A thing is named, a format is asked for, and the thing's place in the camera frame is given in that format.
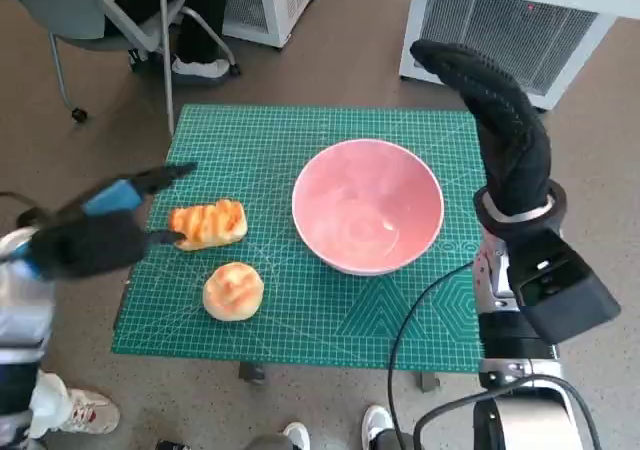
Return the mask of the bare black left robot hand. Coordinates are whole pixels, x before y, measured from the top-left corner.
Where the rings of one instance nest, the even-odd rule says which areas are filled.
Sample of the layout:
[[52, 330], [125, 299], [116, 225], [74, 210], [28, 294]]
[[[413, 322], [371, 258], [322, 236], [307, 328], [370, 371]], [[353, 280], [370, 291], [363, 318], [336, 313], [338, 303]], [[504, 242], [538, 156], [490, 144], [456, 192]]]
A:
[[56, 211], [21, 259], [45, 280], [79, 279], [130, 267], [153, 245], [185, 240], [181, 231], [143, 229], [135, 211], [196, 168], [195, 162], [167, 164], [100, 182]]

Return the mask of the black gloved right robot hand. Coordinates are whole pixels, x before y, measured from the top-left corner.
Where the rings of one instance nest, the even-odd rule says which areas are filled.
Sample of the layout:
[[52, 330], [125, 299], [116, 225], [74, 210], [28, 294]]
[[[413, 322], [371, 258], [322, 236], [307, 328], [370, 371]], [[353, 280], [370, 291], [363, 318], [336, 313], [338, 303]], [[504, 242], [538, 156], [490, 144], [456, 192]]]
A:
[[456, 91], [474, 116], [488, 193], [514, 216], [547, 203], [551, 146], [537, 111], [518, 82], [489, 57], [462, 45], [426, 39], [412, 57]]

